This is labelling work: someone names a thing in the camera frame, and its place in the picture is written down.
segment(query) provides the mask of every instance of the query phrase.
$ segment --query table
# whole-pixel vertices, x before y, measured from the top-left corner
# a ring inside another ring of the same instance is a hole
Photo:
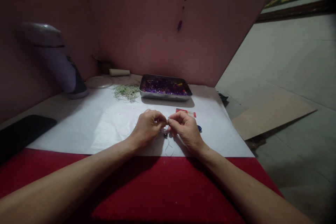
[[[0,198],[87,155],[24,149],[0,166]],[[230,162],[281,195],[256,158]],[[245,223],[191,157],[135,156],[76,210],[69,223]]]
[[[110,78],[114,85],[135,83],[141,76],[128,80]],[[205,143],[225,157],[254,157],[233,127],[225,107],[214,88],[189,85],[193,96],[187,102],[142,99],[134,103],[117,101],[111,89],[90,89],[83,99],[69,100],[65,93],[50,97],[25,112],[0,124],[0,129],[35,114],[55,119],[58,123],[32,142],[28,148],[73,154],[95,154],[127,138],[139,115],[147,109],[158,110],[165,117],[176,108],[196,112]],[[191,156],[178,139],[159,134],[140,156]]]

